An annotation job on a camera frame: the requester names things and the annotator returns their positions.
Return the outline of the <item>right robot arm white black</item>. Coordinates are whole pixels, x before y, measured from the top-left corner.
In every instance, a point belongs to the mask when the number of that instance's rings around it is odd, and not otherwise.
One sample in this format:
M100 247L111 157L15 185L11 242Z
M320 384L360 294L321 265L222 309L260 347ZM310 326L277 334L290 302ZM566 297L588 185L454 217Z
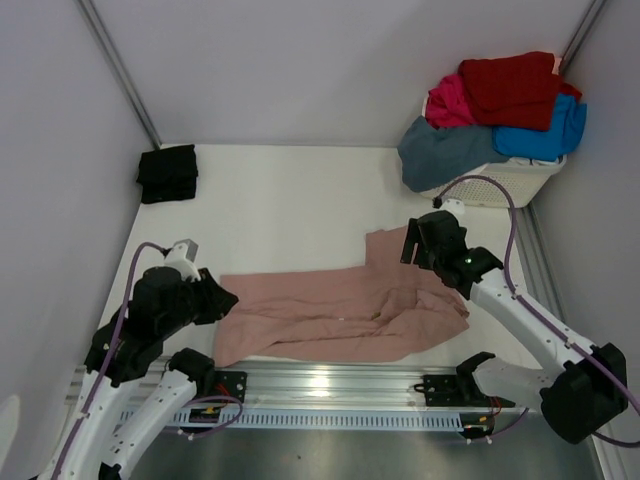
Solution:
M570 444L596 434L628 408L623 352L577 334L519 291L506 263L484 247L467 246L466 230L452 213L410 219L400 260L433 272L492 315L539 364L531 369L478 353L456 368L455 391L463 402L499 397L533 409Z

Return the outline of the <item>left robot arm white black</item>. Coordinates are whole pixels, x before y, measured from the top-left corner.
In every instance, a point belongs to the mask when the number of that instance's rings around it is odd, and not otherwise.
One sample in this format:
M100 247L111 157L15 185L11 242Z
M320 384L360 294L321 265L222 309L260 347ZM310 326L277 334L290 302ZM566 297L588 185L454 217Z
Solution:
M154 391L127 420L120 415L165 341L190 325L223 319L237 304L207 269L189 278L155 267L130 282L125 300L92 339L73 420L43 479L127 479L155 438L191 402L240 405L213 359L191 348L174 354Z

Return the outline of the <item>pink t shirt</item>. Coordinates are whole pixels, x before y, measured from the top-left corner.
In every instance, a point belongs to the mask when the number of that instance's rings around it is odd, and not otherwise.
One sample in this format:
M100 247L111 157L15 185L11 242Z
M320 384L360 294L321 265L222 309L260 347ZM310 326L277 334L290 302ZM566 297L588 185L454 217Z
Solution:
M239 301L217 325L215 362L394 362L465 332L460 295L433 272L401 263L406 233L367 234L361 266L222 276Z

